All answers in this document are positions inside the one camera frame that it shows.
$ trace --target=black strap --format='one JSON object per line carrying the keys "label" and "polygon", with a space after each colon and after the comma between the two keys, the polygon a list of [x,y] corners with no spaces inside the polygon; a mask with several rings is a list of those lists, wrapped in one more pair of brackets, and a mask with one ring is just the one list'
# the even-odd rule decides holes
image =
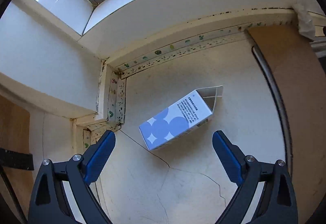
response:
{"label": "black strap", "polygon": [[21,170],[34,170],[33,155],[0,148],[0,165]]}

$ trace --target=metal screw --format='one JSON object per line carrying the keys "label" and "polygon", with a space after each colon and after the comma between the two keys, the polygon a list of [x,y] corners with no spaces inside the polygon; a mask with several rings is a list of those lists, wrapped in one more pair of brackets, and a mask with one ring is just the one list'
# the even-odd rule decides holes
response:
{"label": "metal screw", "polygon": [[285,162],[282,161],[282,160],[278,160],[278,165],[279,165],[279,166],[284,166],[284,165],[285,165]]}
{"label": "metal screw", "polygon": [[80,154],[75,154],[75,155],[72,157],[72,159],[73,159],[74,161],[79,161],[81,158],[82,158],[82,156],[81,156]]}
{"label": "metal screw", "polygon": [[49,160],[49,159],[45,159],[45,160],[42,162],[43,165],[48,165],[49,163],[50,163],[50,160]]}
{"label": "metal screw", "polygon": [[255,157],[254,157],[254,156],[251,156],[251,155],[247,155],[247,156],[246,156],[246,159],[247,159],[247,161],[249,161],[249,162],[253,162],[253,161],[255,160]]}

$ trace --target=white floor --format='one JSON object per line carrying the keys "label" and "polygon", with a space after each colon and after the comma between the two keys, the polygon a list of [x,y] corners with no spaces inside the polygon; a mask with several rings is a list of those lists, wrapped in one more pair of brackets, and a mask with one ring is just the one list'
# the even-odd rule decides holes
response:
{"label": "white floor", "polygon": [[[138,129],[142,122],[196,88],[218,85],[224,86],[223,97],[208,124],[162,149],[146,150]],[[216,130],[259,161],[285,159],[277,110],[249,41],[202,50],[129,77],[125,124],[100,176],[111,221],[215,223],[237,188],[212,147]]]}

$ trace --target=cardboard box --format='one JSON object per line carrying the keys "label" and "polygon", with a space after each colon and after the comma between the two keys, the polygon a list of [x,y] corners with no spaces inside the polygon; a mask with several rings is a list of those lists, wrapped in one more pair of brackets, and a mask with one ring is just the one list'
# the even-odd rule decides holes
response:
{"label": "cardboard box", "polygon": [[208,122],[213,114],[216,98],[221,97],[223,86],[193,90],[156,116],[139,126],[149,150],[154,150],[181,135]]}

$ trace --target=black cable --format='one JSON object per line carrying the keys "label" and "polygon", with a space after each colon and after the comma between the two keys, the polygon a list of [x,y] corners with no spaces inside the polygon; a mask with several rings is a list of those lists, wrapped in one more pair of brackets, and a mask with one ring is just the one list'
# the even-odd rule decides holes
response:
{"label": "black cable", "polygon": [[3,223],[21,224],[0,193],[0,216]]}
{"label": "black cable", "polygon": [[12,185],[11,185],[11,183],[10,183],[10,181],[9,181],[9,179],[8,179],[6,173],[5,173],[5,171],[4,171],[4,169],[3,169],[3,167],[1,165],[0,165],[0,175],[1,175],[1,177],[2,177],[2,179],[4,181],[4,183],[5,183],[8,191],[9,191],[9,194],[10,194],[10,196],[11,196],[11,198],[12,198],[14,204],[15,204],[15,207],[16,207],[18,213],[19,213],[19,216],[22,219],[23,224],[27,224],[26,216],[25,216],[25,214],[24,214],[24,212],[22,210],[21,205],[19,204],[19,201],[18,201],[18,198],[17,198],[17,196],[15,194],[15,191],[12,188]]}

